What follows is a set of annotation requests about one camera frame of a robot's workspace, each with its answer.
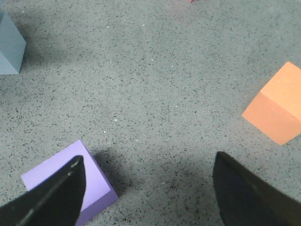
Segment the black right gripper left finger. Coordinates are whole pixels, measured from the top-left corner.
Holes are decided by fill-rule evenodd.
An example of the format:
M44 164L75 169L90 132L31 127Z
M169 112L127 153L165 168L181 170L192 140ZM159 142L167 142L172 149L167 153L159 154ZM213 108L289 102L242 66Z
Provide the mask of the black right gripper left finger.
M83 156L76 155L34 189L0 208L2 226L74 226L85 194Z

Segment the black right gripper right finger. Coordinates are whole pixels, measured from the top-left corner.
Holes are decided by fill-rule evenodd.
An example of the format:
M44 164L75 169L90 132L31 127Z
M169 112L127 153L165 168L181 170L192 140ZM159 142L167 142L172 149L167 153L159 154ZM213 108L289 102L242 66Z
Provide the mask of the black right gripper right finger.
M213 169L215 195L226 226L299 226L301 204L270 186L225 152Z

